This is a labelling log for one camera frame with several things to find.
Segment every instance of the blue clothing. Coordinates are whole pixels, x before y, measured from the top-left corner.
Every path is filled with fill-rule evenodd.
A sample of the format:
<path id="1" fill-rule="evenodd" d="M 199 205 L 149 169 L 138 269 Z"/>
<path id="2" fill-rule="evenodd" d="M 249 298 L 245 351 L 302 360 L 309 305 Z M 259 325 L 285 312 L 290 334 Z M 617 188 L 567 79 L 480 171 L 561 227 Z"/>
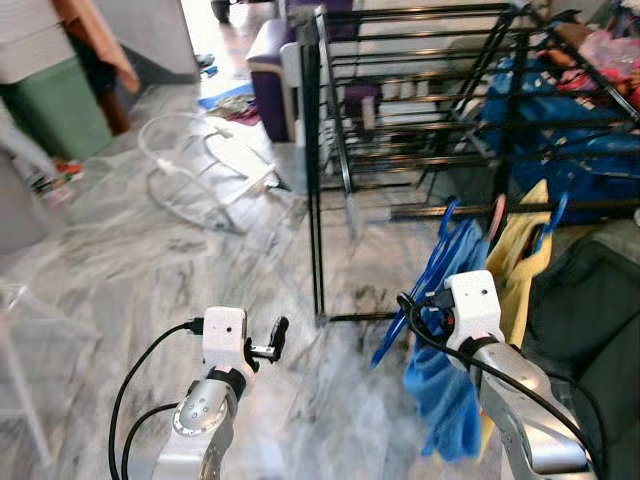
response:
<path id="1" fill-rule="evenodd" d="M 456 273 L 484 269 L 489 244 L 475 221 L 463 220 L 452 232 L 447 232 L 446 219 L 427 267 L 411 291 L 416 302 L 428 292 L 443 288 L 444 280 Z M 441 333 L 441 312 L 423 310 L 422 319 L 434 334 Z M 402 311 L 390 326 L 381 347 L 372 359 L 372 366 L 390 348 L 406 318 Z M 423 455 L 438 451 L 445 461 L 477 456 L 482 439 L 482 422 L 475 387 L 467 372 L 454 367 L 447 355 L 418 342 L 404 376 L 404 385 L 414 397 L 418 412 L 430 431 L 422 449 Z"/>

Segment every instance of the clothes drying rack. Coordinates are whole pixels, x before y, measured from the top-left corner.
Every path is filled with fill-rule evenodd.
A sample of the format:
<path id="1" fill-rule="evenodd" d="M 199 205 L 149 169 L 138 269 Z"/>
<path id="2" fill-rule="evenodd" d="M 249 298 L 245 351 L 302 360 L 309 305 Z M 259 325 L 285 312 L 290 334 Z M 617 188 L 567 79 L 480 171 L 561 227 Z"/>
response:
<path id="1" fill-rule="evenodd" d="M 473 20 L 473 27 L 458 27 Z M 513 149 L 513 133 L 523 128 L 593 128 L 603 134 L 631 131 L 640 126 L 640 113 L 622 96 L 597 69 L 590 65 L 553 28 L 546 25 L 536 10 L 522 2 L 474 5 L 449 5 L 426 8 L 385 9 L 369 11 L 331 12 L 323 7 L 315 11 L 298 12 L 293 21 L 297 27 L 303 75 L 303 103 L 306 140 L 306 169 L 308 214 L 311 234 L 311 261 L 313 276 L 314 311 L 316 322 L 387 320 L 394 312 L 354 313 L 330 315 L 325 309 L 325 285 L 322 240 L 322 192 L 341 190 L 352 238 L 357 226 L 354 221 L 354 196 L 359 191 L 406 186 L 420 186 L 428 173 L 433 172 L 427 197 L 422 203 L 389 205 L 390 221 L 416 221 L 443 216 L 446 206 L 428 203 L 436 172 L 454 168 L 484 168 L 495 173 L 492 197 L 508 193 L 511 167 L 516 161 L 559 160 L 570 155 L 551 149 L 535 154 L 518 155 Z M 406 28 L 411 22 L 426 22 L 428 30 Z M 370 25 L 403 25 L 376 32 Z M 597 89 L 585 91 L 525 92 L 522 89 L 528 72 L 542 72 L 527 66 L 533 35 L 545 33 L 554 44 L 570 55 L 580 68 L 595 82 Z M 424 39 L 471 39 L 463 46 L 449 42 L 438 48 L 408 50 L 380 48 L 388 41 Z M 513 66 L 504 69 L 499 60 L 509 56 Z M 418 73 L 384 73 L 390 67 L 419 65 Z M 371 67 L 378 66 L 372 72 Z M 545 68 L 549 72 L 563 71 L 560 67 Z M 481 84 L 487 75 L 508 73 L 509 90 L 506 94 L 490 93 Z M 419 91 L 420 82 L 427 82 L 428 91 Z M 394 85 L 409 85 L 409 93 L 400 95 Z M 391 85 L 391 94 L 385 88 Z M 373 87 L 373 98 L 368 111 L 362 107 L 354 113 L 347 111 L 347 89 Z M 606 99 L 615 107 L 616 116 L 571 121 L 523 122 L 515 119 L 518 104 L 532 95 L 571 96 L 575 98 Z M 504 121 L 478 122 L 469 115 L 474 101 L 491 98 L 505 100 Z M 407 112 L 380 113 L 381 105 L 402 102 L 422 105 Z M 500 132 L 500 147 L 487 148 L 481 134 Z M 328 154 L 321 152 L 321 142 Z M 616 152 L 616 155 L 640 156 L 640 150 Z M 612 152 L 589 152 L 586 157 L 610 156 Z M 391 174 L 418 172 L 416 182 L 388 181 Z M 384 180 L 368 181 L 383 174 Z M 517 204 L 507 202 L 506 213 L 554 211 L 556 202 Z M 570 202 L 569 212 L 606 212 L 608 218 L 629 216 L 640 206 L 640 198 L 624 200 L 598 200 Z M 494 207 L 465 205 L 458 207 L 455 216 L 490 217 Z"/>

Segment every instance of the black metal drying rack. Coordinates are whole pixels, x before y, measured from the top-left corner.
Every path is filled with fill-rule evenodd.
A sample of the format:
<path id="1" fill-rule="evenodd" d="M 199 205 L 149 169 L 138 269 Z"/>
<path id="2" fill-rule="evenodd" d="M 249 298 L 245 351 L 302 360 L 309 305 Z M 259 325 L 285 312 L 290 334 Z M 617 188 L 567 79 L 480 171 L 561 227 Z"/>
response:
<path id="1" fill-rule="evenodd" d="M 411 33 L 382 33 L 361 35 L 363 25 L 373 23 L 415 22 L 432 20 L 464 20 L 491 19 L 491 28 L 469 28 L 457 30 L 430 30 Z M 385 9 L 369 11 L 327 13 L 323 7 L 313 13 L 300 13 L 296 16 L 297 38 L 300 45 L 301 68 L 303 75 L 304 122 L 306 140 L 306 168 L 308 189 L 308 214 L 311 233 L 311 260 L 314 294 L 314 311 L 318 324 L 340 321 L 375 321 L 388 320 L 394 312 L 354 313 L 347 315 L 328 315 L 325 310 L 325 287 L 323 270 L 322 245 L 322 210 L 321 194 L 324 190 L 342 190 L 346 202 L 346 214 L 349 225 L 353 222 L 353 196 L 355 192 L 387 187 L 409 186 L 408 182 L 374 182 L 366 183 L 357 180 L 362 174 L 391 174 L 407 171 L 421 172 L 417 182 L 419 186 L 429 172 L 434 176 L 428 192 L 435 182 L 435 173 L 452 168 L 495 168 L 493 181 L 493 197 L 507 193 L 511 164 L 514 161 L 535 161 L 544 159 L 563 159 L 571 155 L 554 151 L 541 151 L 536 154 L 515 155 L 512 150 L 512 133 L 522 128 L 600 128 L 609 132 L 611 124 L 616 122 L 617 129 L 632 130 L 640 126 L 638 112 L 578 51 L 569 45 L 555 30 L 545 25 L 544 21 L 530 5 L 518 2 L 500 4 L 450 5 L 427 8 Z M 544 32 L 555 43 L 569 54 L 576 67 L 586 72 L 598 86 L 596 91 L 549 91 L 530 93 L 522 91 L 524 74 L 540 72 L 527 67 L 527 55 L 535 47 L 530 45 L 531 35 Z M 442 37 L 484 36 L 480 47 L 417 49 L 409 51 L 373 51 L 362 52 L 361 46 L 371 41 L 387 41 L 401 39 L 422 39 Z M 357 51 L 338 52 L 334 45 L 356 44 Z M 513 68 L 508 70 L 496 67 L 498 55 L 511 55 Z M 473 60 L 471 68 L 463 70 L 429 70 L 423 73 L 410 74 L 375 74 L 358 75 L 361 67 L 368 65 L 385 65 L 429 61 Z M 345 68 L 353 73 L 344 74 Z M 321 71 L 325 70 L 326 81 L 321 81 Z M 507 94 L 490 94 L 479 92 L 483 77 L 486 74 L 510 73 L 511 80 Z M 344 104 L 339 101 L 338 90 L 346 86 L 382 86 L 385 84 L 428 81 L 429 86 L 447 81 L 458 81 L 455 93 L 414 93 L 408 98 L 383 98 L 382 102 L 411 102 L 433 105 L 431 110 L 401 113 L 410 115 L 434 115 L 434 120 L 378 124 L 369 128 L 364 134 L 375 136 L 376 142 L 359 141 L 363 131 L 354 128 L 353 119 L 345 121 Z M 326 101 L 321 99 L 322 89 L 326 92 Z M 522 122 L 514 120 L 520 99 L 532 95 L 580 97 L 606 97 L 617 108 L 619 115 L 614 118 L 572 120 L 570 122 Z M 464 117 L 468 103 L 475 98 L 504 98 L 506 114 L 504 122 L 490 124 L 474 122 Z M 325 118 L 321 118 L 321 110 L 326 110 Z M 488 151 L 478 137 L 482 131 L 499 129 L 501 132 L 498 151 Z M 319 138 L 323 135 L 326 141 L 332 142 L 332 150 L 328 159 L 321 159 Z M 454 149 L 461 141 L 468 146 L 464 152 Z M 407 148 L 426 145 L 421 155 L 415 152 L 406 153 Z M 640 156 L 640 151 L 616 152 L 620 155 Z M 611 151 L 590 152 L 585 158 L 610 156 Z M 338 172 L 340 185 L 331 185 L 323 179 L 326 166 L 333 162 Z M 608 216 L 627 216 L 640 206 L 640 199 L 611 200 L 597 202 L 570 202 L 567 211 L 606 211 Z M 556 202 L 539 204 L 508 204 L 507 213 L 528 213 L 553 211 Z M 426 203 L 400 204 L 390 206 L 391 221 L 429 220 L 442 217 L 446 206 L 430 206 Z M 491 216 L 493 205 L 467 205 L 458 207 L 454 216 Z"/>

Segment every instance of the black cable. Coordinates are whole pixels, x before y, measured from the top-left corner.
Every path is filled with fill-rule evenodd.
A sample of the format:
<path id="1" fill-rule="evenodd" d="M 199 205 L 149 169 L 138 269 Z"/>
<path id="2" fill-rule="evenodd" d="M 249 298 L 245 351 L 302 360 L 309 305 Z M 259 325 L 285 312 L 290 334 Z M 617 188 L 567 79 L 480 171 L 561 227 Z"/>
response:
<path id="1" fill-rule="evenodd" d="M 569 429 L 569 431 L 584 445 L 585 449 L 587 450 L 587 452 L 589 453 L 589 455 L 591 456 L 592 460 L 593 460 L 593 466 L 594 469 L 599 470 L 598 465 L 595 463 L 595 459 L 596 456 L 594 455 L 594 452 L 588 447 L 588 443 L 584 437 L 584 435 L 582 434 L 582 432 L 580 431 L 580 429 L 571 421 L 569 420 L 569 418 L 567 418 L 567 416 L 562 413 L 560 410 L 558 410 L 555 406 L 553 406 L 551 403 L 549 403 L 546 399 L 544 399 L 543 397 L 541 397 L 540 395 L 538 395 L 536 392 L 534 392 L 533 390 L 528 389 L 527 387 L 525 387 L 523 384 L 521 384 L 520 382 L 518 382 L 517 380 L 514 380 L 513 378 L 511 378 L 509 375 L 501 372 L 500 370 L 497 370 L 489 365 L 487 365 L 486 363 L 480 361 L 480 360 L 476 360 L 475 358 L 466 355 L 462 352 L 459 352 L 458 350 L 453 350 L 451 348 L 448 348 L 440 343 L 438 343 L 437 341 L 433 340 L 430 336 L 432 335 L 431 332 L 429 332 L 428 330 L 426 332 L 423 331 L 424 329 L 427 329 L 427 326 L 420 322 L 418 319 L 420 318 L 420 310 L 423 307 L 428 307 L 427 304 L 424 305 L 416 305 L 416 303 L 410 299 L 410 297 L 399 297 L 398 299 L 399 303 L 401 304 L 401 306 L 406 305 L 405 302 L 408 302 L 411 305 L 411 309 L 410 309 L 410 313 L 407 314 L 407 319 L 409 322 L 409 328 L 411 329 L 411 331 L 413 333 L 416 334 L 416 336 L 426 345 L 435 348 L 436 350 L 439 350 L 441 352 L 446 353 L 447 355 L 450 355 L 454 358 L 457 358 L 458 360 L 468 364 L 468 365 L 473 365 L 474 367 L 482 370 L 483 372 L 486 372 L 490 375 L 493 375 L 494 377 L 498 378 L 499 380 L 502 380 L 504 383 L 506 383 L 507 385 L 515 388 L 516 390 L 518 390 L 519 392 L 523 393 L 524 395 L 526 395 L 527 397 L 529 397 L 531 400 L 533 400 L 534 402 L 536 402 L 538 405 L 540 405 L 542 408 L 544 408 L 545 410 L 547 410 L 550 414 L 552 414 L 554 417 L 556 417 L 558 419 L 558 421 L 560 423 L 562 423 L 567 429 Z M 596 471 L 596 474 L 598 476 L 598 478 L 604 479 L 605 477 L 602 476 L 602 472 L 600 471 Z"/>
<path id="2" fill-rule="evenodd" d="M 135 363 L 133 368 L 131 368 L 131 370 L 123 380 L 122 385 L 120 385 L 120 390 L 118 390 L 118 395 L 116 395 L 116 401 L 113 405 L 113 411 L 111 412 L 111 423 L 109 425 L 109 447 L 108 447 L 109 472 L 111 473 L 112 480 L 120 480 L 120 475 L 118 474 L 118 467 L 116 465 L 116 447 L 115 447 L 116 426 L 118 424 L 118 413 L 120 412 L 120 404 L 122 403 L 122 397 L 124 396 L 124 391 L 126 390 L 127 385 L 129 385 L 129 382 L 131 381 L 131 377 L 133 377 L 136 371 L 140 368 L 140 365 L 142 365 L 142 362 L 145 361 L 145 359 L 149 356 L 149 354 L 165 338 L 167 338 L 169 335 L 179 330 L 185 330 L 185 329 L 191 330 L 196 335 L 202 335 L 203 323 L 204 323 L 204 319 L 202 317 L 197 317 L 190 322 L 185 322 L 180 325 L 176 325 L 175 327 L 172 327 L 166 332 L 164 332 L 162 335 L 156 338 L 155 341 L 151 344 L 151 346 L 147 348 L 147 350 L 140 356 L 138 361 Z"/>
<path id="3" fill-rule="evenodd" d="M 598 400 L 596 399 L 596 397 L 593 395 L 593 393 L 591 393 L 591 391 L 585 387 L 584 385 L 582 385 L 580 382 L 574 380 L 571 377 L 566 377 L 564 375 L 560 375 L 558 373 L 553 373 L 553 372 L 546 372 L 546 374 L 551 377 L 551 378 L 555 378 L 558 379 L 562 382 L 566 382 L 569 385 L 571 385 L 573 388 L 575 388 L 576 390 L 580 390 L 580 392 L 582 392 L 582 394 L 585 396 L 585 398 L 589 401 L 589 403 L 591 404 L 591 408 L 593 409 L 593 413 L 596 416 L 596 420 L 598 421 L 598 429 L 600 430 L 600 442 L 602 444 L 602 452 L 601 452 L 601 457 L 602 457 L 602 474 L 603 474 L 603 478 L 607 478 L 607 475 L 609 474 L 609 447 L 607 442 L 609 441 L 608 439 L 608 435 L 607 435 L 607 429 L 604 423 L 604 417 L 602 415 L 602 410 L 600 409 L 600 405 L 598 404 Z"/>
<path id="4" fill-rule="evenodd" d="M 159 407 L 152 408 L 147 413 L 138 418 L 138 420 L 136 420 L 136 423 L 133 424 L 131 430 L 129 430 L 129 434 L 127 435 L 127 440 L 124 442 L 124 449 L 122 450 L 122 463 L 120 464 L 122 480 L 129 480 L 129 450 L 131 450 L 133 437 L 135 436 L 138 429 L 147 420 L 147 418 L 155 415 L 156 413 L 164 412 L 165 410 L 173 410 L 177 406 L 178 403 L 167 403 L 165 405 L 160 405 Z"/>

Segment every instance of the purple chair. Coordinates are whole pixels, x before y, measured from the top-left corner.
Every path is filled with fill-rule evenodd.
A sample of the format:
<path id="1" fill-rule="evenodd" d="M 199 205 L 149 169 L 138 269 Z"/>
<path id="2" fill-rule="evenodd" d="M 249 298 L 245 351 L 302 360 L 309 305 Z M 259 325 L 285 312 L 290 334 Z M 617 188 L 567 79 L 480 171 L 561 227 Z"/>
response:
<path id="1" fill-rule="evenodd" d="M 353 0 L 289 0 L 284 8 L 288 11 L 297 6 L 314 6 L 324 3 L 330 11 L 351 11 Z M 251 70 L 256 103 L 262 117 L 264 128 L 272 142 L 291 142 L 295 140 L 295 102 L 293 88 L 285 77 L 280 57 L 280 49 L 287 43 L 295 42 L 295 31 L 289 27 L 286 11 L 282 18 L 267 20 L 258 32 L 249 54 L 247 66 Z M 332 36 L 352 37 L 355 32 L 330 32 Z"/>

